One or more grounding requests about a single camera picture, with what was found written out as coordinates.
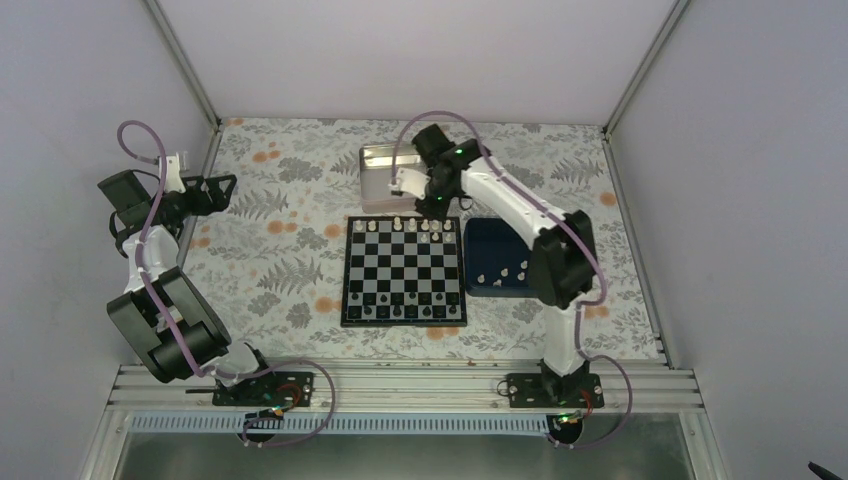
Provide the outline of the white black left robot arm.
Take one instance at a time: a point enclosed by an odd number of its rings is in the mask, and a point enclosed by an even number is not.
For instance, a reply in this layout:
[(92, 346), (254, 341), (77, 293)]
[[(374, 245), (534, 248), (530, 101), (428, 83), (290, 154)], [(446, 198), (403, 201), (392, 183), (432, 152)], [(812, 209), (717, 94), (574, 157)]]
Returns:
[(210, 375), (224, 388), (238, 384), (252, 404), (270, 402), (278, 377), (257, 349), (232, 341), (178, 262), (186, 220), (226, 210), (236, 176), (186, 177), (182, 190), (155, 199), (137, 175), (124, 170), (98, 185), (114, 208), (111, 223), (124, 226), (110, 232), (129, 262), (124, 292), (107, 304), (109, 318), (160, 382)]

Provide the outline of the blue plastic piece tray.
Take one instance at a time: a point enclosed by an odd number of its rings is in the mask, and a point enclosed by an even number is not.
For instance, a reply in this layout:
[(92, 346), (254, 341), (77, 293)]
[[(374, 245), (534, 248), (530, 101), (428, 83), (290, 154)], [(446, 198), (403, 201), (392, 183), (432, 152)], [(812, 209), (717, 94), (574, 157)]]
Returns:
[(466, 292), (475, 297), (536, 298), (530, 250), (502, 219), (469, 218), (463, 231)]

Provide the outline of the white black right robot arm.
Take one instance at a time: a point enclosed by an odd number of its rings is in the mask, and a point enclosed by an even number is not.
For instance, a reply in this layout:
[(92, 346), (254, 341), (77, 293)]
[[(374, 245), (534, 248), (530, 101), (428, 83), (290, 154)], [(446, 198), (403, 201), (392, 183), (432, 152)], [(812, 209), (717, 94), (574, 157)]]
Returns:
[(526, 278), (544, 306), (541, 391), (552, 406), (567, 406), (589, 374), (575, 338), (577, 322), (567, 314), (600, 276), (590, 218), (529, 191), (476, 139), (457, 144), (432, 124), (412, 145), (426, 170), (400, 169), (395, 187), (414, 197), (417, 213), (443, 222), (452, 200), (469, 197), (495, 212), (529, 249)]

